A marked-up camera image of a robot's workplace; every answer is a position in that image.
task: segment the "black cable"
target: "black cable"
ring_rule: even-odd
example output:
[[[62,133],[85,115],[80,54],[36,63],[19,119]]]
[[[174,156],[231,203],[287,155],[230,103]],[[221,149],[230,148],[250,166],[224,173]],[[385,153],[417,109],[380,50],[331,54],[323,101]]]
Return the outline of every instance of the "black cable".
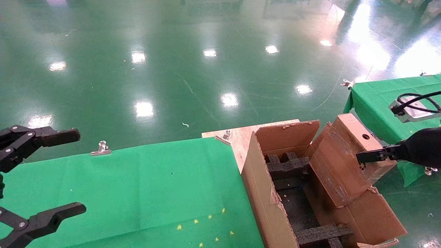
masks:
[[[396,109],[401,111],[404,108],[408,107],[408,108],[411,108],[411,109],[417,109],[417,110],[424,111],[424,112],[441,113],[441,107],[433,99],[430,98],[430,97],[436,96],[436,95],[441,95],[441,91],[435,91],[435,92],[432,92],[432,93],[429,93],[429,94],[425,94],[425,95],[416,94],[416,93],[404,93],[404,94],[398,96],[398,98],[396,99],[399,103],[401,103],[401,105],[398,106]],[[417,97],[412,99],[412,100],[410,100],[410,101],[408,101],[408,102],[403,102],[403,100],[401,100],[401,98],[405,97],[405,96],[417,96]],[[410,105],[410,104],[412,104],[412,103],[414,103],[416,101],[419,101],[421,99],[429,100],[430,103],[432,103],[433,106],[435,106],[435,108],[437,110],[423,109],[423,108],[419,108],[419,107],[415,107],[415,106],[411,106]]]

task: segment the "metal binder clip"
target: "metal binder clip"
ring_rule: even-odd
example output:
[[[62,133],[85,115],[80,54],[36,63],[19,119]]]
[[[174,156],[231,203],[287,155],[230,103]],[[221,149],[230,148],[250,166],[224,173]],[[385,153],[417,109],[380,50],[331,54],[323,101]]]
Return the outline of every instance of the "metal binder clip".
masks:
[[[428,176],[432,175],[432,172],[437,172],[438,169],[436,168],[430,168],[430,167],[426,167],[426,169],[424,170],[424,173]]]
[[[106,141],[102,140],[98,143],[98,151],[93,151],[90,153],[91,156],[98,156],[98,155],[106,155],[110,154],[112,150],[108,150],[109,147],[106,145]]]
[[[224,136],[220,137],[218,135],[214,136],[215,139],[220,140],[222,143],[225,143],[227,145],[231,145],[230,138],[231,138],[231,130],[225,131]]]

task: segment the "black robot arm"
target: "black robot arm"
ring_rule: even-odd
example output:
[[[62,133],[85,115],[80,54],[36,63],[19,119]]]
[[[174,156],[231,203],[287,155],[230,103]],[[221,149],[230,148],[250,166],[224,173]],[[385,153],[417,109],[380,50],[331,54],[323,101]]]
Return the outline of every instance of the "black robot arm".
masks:
[[[441,169],[441,127],[421,129],[397,145],[357,154],[359,163],[383,161],[386,158]]]

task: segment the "table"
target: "table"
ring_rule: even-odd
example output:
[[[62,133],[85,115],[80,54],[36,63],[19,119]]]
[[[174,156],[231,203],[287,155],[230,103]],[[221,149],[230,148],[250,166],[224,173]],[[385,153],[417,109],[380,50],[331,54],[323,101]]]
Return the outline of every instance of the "table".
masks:
[[[87,207],[29,248],[263,248],[232,149],[214,138],[21,164],[4,182],[1,206],[26,218]]]
[[[427,94],[440,89],[441,75],[356,83],[351,89],[344,113],[354,108],[363,124],[377,137],[395,144],[420,129],[439,127],[441,123],[440,118],[401,123],[388,109],[392,101],[403,93]],[[441,102],[441,96],[432,99]],[[397,166],[405,187],[424,174],[424,167],[410,162],[399,162]]]

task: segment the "wooden board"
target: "wooden board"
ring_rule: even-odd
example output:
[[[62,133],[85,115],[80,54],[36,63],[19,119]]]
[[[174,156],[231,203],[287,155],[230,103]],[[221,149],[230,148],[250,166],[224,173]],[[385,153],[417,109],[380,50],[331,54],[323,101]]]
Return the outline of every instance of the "wooden board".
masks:
[[[213,132],[205,132],[202,133],[203,138],[207,137],[214,137],[224,136],[225,132],[227,130],[231,130],[231,137],[230,142],[231,146],[233,148],[234,157],[236,158],[237,166],[239,168],[239,171],[242,173],[243,164],[245,163],[245,158],[247,157],[248,153],[248,147],[250,145],[250,138],[251,134],[253,132],[256,132],[260,127],[269,127],[269,126],[277,126],[277,125],[289,125],[292,123],[300,122],[298,119],[296,120],[286,120],[286,121],[279,121],[279,122],[272,122],[272,123],[266,123],[261,125],[255,125],[255,126],[248,126],[243,128],[233,128],[233,129],[226,129],[226,130],[219,130],[219,131],[213,131]]]

